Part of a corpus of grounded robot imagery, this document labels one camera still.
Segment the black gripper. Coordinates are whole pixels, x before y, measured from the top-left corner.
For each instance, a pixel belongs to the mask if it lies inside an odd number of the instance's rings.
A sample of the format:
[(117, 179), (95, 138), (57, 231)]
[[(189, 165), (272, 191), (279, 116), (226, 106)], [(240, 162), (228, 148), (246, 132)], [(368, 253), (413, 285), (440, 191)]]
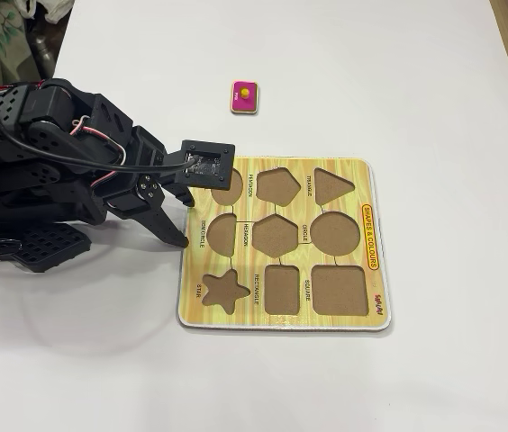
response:
[[(126, 166), (161, 166), (166, 153), (165, 146), (141, 126), (132, 128), (126, 146)], [(116, 174), (95, 187), (97, 197), (109, 200), (111, 196), (136, 191), (141, 207), (134, 212), (134, 219), (162, 242), (178, 248), (186, 248), (188, 239), (168, 217), (162, 204), (165, 195), (156, 182), (160, 174), (121, 173)], [(175, 196), (186, 207), (194, 207), (195, 200), (189, 188), (180, 184), (174, 176), (162, 179), (162, 188)]]

